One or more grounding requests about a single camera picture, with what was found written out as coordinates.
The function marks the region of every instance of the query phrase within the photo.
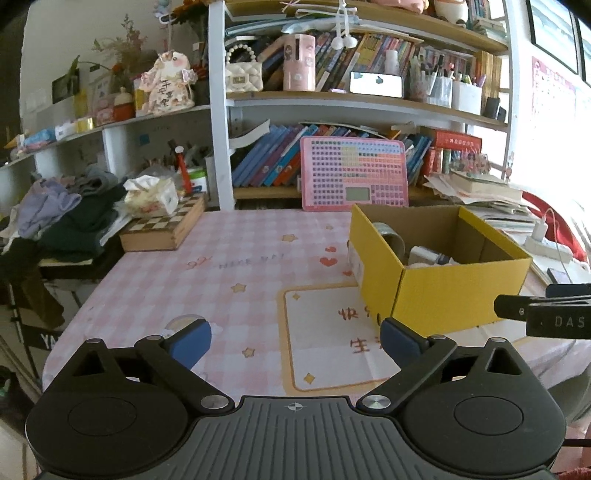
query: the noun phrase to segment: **dark green sweater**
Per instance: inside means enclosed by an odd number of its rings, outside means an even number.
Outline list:
[[[41,236],[39,244],[44,248],[46,258],[79,262],[98,257],[103,252],[100,239],[117,218],[113,204],[125,193],[120,184],[102,195],[83,197],[76,208]]]

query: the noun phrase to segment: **wooden box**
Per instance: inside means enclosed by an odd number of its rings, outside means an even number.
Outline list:
[[[119,234],[123,250],[176,250],[205,211],[205,197],[196,193],[178,203],[170,216],[133,220]]]

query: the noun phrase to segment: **pearl handle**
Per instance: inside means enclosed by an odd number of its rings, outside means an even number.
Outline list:
[[[234,45],[233,47],[231,47],[230,50],[226,52],[226,64],[230,63],[232,54],[239,48],[243,48],[250,54],[252,63],[256,62],[256,55],[254,51],[252,51],[252,48],[250,48],[248,45],[245,45],[244,43],[239,43],[238,45]]]

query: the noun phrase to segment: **desk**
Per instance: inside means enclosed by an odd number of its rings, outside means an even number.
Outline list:
[[[235,401],[242,395],[335,393],[355,400],[398,367],[379,349],[377,329],[354,287],[346,260],[349,222],[349,213],[211,212],[178,251],[125,254],[49,355],[44,388],[86,339],[132,346],[193,313],[213,323],[212,347],[193,371]],[[524,294],[542,292],[529,275]],[[319,310],[304,308],[313,302],[297,303],[314,296]],[[335,328],[289,323],[320,317],[322,309],[330,310]],[[525,324],[512,320],[449,336],[461,345],[508,338],[546,387],[589,364],[591,342],[525,338]]]

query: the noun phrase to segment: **metal screw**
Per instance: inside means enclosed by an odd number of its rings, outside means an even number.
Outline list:
[[[384,397],[383,395],[368,395],[362,400],[361,403],[372,410],[383,410],[392,404],[390,399],[388,397]]]
[[[227,407],[230,401],[222,395],[208,395],[201,400],[201,406],[208,410],[219,410]]]

